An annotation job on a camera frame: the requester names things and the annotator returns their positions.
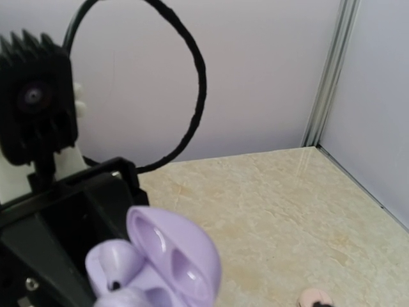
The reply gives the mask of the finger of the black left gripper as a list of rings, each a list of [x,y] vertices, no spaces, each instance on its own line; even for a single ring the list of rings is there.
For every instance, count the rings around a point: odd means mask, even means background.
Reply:
[[[34,278],[63,306],[92,306],[95,296],[43,218],[35,214],[1,230],[1,243],[28,266]]]

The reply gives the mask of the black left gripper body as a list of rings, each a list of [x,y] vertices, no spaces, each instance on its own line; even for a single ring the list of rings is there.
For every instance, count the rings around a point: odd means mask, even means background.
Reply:
[[[147,204],[135,165],[115,158],[2,208],[1,230],[25,217],[40,215],[92,291],[85,269],[88,251],[105,240],[126,239],[127,210]],[[2,306],[63,306],[29,273],[28,266],[1,243]]]

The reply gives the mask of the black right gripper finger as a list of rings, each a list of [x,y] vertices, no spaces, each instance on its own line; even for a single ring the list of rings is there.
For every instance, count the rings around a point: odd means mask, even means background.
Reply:
[[[317,301],[317,302],[315,302],[313,304],[313,307],[332,307],[332,305],[329,304],[329,303],[324,303],[324,302]]]

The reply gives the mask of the pink earbud charging case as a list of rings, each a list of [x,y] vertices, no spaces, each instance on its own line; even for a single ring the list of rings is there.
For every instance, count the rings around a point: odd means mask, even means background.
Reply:
[[[325,291],[318,288],[308,288],[300,294],[297,300],[297,306],[313,307],[313,304],[317,301],[329,303],[332,306],[334,305],[332,298]]]

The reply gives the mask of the purple earbud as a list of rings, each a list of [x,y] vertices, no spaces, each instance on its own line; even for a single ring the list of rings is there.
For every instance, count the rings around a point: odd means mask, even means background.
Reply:
[[[100,296],[94,307],[150,307],[145,292],[135,287],[126,287]]]
[[[107,240],[93,247],[85,259],[89,283],[97,297],[127,286],[141,271],[144,255],[126,240]]]

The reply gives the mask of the purple round charging case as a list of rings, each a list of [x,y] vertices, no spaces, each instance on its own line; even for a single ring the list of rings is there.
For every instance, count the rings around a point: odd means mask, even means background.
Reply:
[[[126,231],[126,241],[144,255],[145,262],[122,288],[143,290],[151,306],[215,304],[221,261],[215,244],[200,226],[165,209],[133,206],[127,212]]]

